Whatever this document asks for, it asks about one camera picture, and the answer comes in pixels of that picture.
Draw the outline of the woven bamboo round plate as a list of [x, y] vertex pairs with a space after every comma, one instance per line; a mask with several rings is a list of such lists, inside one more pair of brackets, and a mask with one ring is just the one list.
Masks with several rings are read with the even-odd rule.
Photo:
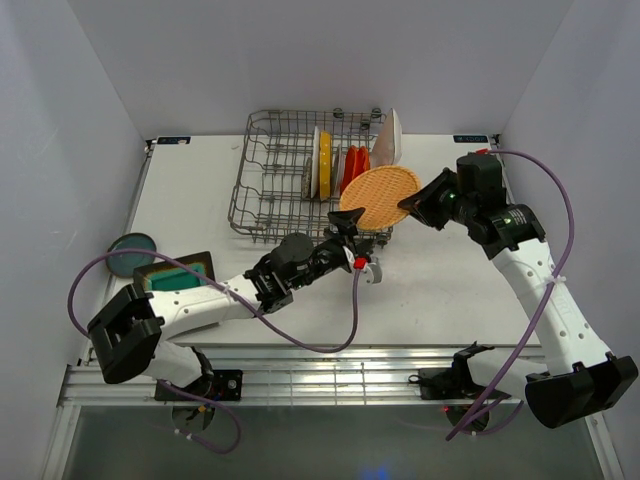
[[399, 165], [376, 167], [349, 183], [340, 196], [339, 208], [341, 211], [364, 209], [357, 220], [358, 228], [381, 231], [409, 215], [398, 204], [420, 189], [421, 181], [412, 170]]

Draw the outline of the orange round plate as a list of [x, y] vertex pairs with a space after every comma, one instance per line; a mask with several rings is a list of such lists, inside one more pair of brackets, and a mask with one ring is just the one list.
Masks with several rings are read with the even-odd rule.
[[356, 146], [350, 146], [345, 156], [344, 173], [340, 185], [340, 192], [343, 192], [354, 178], [354, 168], [357, 156], [358, 148]]
[[370, 169], [370, 155], [369, 150], [366, 147], [360, 147], [357, 152], [357, 161], [355, 164], [356, 175], [359, 176], [362, 173]]

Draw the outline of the light blue scalloped plate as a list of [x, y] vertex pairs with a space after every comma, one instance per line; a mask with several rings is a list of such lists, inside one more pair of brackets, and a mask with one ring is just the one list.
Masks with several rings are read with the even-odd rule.
[[340, 194], [342, 180], [344, 178], [346, 153], [341, 145], [336, 149], [332, 167], [332, 195], [337, 197]]

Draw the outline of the speckled beige small plate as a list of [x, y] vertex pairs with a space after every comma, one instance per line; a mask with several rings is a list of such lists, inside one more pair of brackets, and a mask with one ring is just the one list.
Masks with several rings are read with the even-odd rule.
[[304, 163], [303, 174], [301, 178], [301, 197], [308, 199], [311, 197], [311, 184], [313, 174], [313, 160], [307, 157]]

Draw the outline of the white rectangular plate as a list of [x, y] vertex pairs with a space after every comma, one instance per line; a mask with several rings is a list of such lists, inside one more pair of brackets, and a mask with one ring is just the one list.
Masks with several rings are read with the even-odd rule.
[[391, 108], [370, 149], [370, 167], [391, 166], [402, 157], [402, 125], [395, 109]]

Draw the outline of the white plate green rim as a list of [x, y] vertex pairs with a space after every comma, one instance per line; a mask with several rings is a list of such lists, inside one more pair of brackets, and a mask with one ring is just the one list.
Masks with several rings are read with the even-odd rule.
[[320, 129], [314, 127], [313, 144], [311, 155], [311, 180], [310, 180], [310, 198], [314, 199], [319, 189], [319, 150], [320, 150]]

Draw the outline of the yellow dotted scalloped plate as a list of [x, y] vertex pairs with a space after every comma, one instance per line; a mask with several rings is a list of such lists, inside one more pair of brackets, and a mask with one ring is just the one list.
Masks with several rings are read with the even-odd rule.
[[320, 132], [319, 143], [319, 198], [328, 200], [331, 195], [332, 137], [327, 131]]

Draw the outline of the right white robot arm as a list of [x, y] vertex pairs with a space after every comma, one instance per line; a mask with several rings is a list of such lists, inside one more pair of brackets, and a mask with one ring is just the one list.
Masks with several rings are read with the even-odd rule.
[[568, 238], [558, 260], [532, 209], [507, 198], [499, 151], [469, 153], [419, 192], [399, 201], [420, 223], [442, 230], [464, 226], [504, 277], [529, 323], [508, 354], [474, 343], [455, 354], [454, 390], [474, 403], [448, 434], [453, 439], [489, 411], [493, 392], [519, 399], [554, 429], [612, 408], [637, 379], [629, 356], [615, 355], [586, 320], [562, 275], [571, 253], [575, 220], [564, 203]]

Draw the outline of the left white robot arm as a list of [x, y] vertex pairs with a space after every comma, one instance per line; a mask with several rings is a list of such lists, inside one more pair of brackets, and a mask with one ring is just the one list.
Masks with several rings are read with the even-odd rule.
[[293, 301], [294, 291], [342, 269], [358, 274], [371, 258], [372, 243], [356, 239], [365, 210], [331, 212], [325, 241], [303, 233], [287, 235], [243, 274], [183, 290], [145, 291], [123, 287], [89, 322], [88, 336], [103, 379], [121, 384], [147, 376], [190, 399], [201, 399], [214, 380], [209, 360], [173, 338], [237, 319], [260, 318]]

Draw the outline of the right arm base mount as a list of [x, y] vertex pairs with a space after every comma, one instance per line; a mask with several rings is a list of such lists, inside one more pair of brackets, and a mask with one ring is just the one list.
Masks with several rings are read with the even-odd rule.
[[483, 387], [464, 383], [452, 368], [422, 368], [408, 377], [408, 383], [418, 388], [421, 400], [475, 400]]

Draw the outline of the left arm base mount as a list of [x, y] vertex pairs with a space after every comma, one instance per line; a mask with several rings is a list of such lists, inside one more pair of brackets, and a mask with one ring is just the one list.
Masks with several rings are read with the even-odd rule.
[[[244, 372], [239, 369], [213, 370], [180, 390], [188, 394], [214, 401], [240, 401], [242, 398]], [[160, 381], [156, 382], [153, 398], [156, 401], [186, 401], [187, 397], [179, 395]]]

